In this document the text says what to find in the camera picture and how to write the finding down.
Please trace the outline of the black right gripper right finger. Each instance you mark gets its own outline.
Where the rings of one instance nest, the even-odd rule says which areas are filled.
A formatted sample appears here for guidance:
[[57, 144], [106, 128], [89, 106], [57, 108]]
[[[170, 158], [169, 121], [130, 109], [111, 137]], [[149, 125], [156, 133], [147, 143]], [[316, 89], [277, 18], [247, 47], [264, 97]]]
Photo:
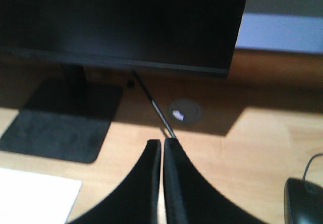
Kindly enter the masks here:
[[163, 186], [167, 223], [262, 223], [215, 189], [175, 138], [165, 140]]

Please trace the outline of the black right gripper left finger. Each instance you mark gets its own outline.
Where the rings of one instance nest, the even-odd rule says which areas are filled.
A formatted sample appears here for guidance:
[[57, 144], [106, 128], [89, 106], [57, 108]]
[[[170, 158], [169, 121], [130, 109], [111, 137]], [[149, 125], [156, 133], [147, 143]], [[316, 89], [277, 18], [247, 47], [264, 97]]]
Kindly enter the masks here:
[[157, 223], [161, 143], [148, 140], [123, 181], [101, 202], [71, 223]]

